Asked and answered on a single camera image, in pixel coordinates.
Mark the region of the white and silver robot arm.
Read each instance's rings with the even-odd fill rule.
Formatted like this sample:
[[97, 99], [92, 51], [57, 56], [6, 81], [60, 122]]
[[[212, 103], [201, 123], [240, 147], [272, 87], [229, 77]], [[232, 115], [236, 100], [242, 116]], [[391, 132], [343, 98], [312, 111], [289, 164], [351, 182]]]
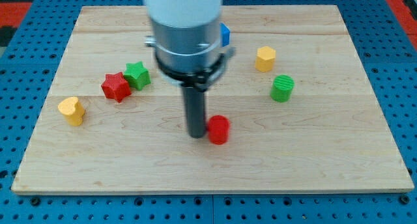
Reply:
[[222, 0], [143, 0], [163, 77], [182, 90], [188, 135], [206, 134], [205, 93], [221, 78], [234, 48], [222, 49]]

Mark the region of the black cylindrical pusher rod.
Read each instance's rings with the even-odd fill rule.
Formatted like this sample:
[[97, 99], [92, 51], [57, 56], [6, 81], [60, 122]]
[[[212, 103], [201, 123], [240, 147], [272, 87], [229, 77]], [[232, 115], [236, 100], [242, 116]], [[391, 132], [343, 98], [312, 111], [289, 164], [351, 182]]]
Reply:
[[205, 93], [183, 87], [182, 96], [188, 135], [202, 138], [206, 134]]

